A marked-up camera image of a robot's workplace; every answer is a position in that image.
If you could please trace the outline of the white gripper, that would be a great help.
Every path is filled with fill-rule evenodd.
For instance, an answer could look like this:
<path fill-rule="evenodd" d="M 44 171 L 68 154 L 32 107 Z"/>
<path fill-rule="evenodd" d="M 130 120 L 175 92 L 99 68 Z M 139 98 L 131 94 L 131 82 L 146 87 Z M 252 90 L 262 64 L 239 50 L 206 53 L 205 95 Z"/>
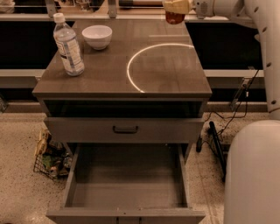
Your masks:
<path fill-rule="evenodd" d="M 188 14 L 193 8 L 193 0 L 164 0 L 166 11 Z M 214 0 L 194 0 L 195 12 L 199 18 L 214 16 Z"/>

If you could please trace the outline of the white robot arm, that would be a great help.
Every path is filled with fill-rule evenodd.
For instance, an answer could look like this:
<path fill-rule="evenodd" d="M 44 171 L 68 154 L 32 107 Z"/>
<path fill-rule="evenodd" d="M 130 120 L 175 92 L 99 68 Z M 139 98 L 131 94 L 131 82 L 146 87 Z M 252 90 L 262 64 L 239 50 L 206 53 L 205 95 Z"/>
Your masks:
<path fill-rule="evenodd" d="M 257 29 L 267 111 L 230 144 L 223 224 L 280 224 L 280 0 L 163 0 L 163 7 L 170 24 L 194 11 Z"/>

